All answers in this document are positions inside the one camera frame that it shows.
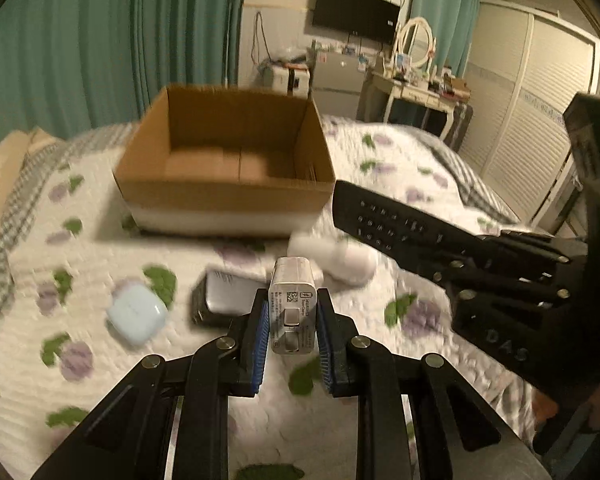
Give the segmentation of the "person's right hand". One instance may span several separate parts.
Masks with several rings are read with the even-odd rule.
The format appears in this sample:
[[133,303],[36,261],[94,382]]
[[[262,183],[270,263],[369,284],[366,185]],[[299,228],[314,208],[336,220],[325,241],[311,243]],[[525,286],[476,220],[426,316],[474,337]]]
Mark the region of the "person's right hand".
[[550,436],[556,436],[562,430],[562,421],[558,417],[559,406],[540,390],[532,389],[532,414],[533,428],[535,434],[545,432]]

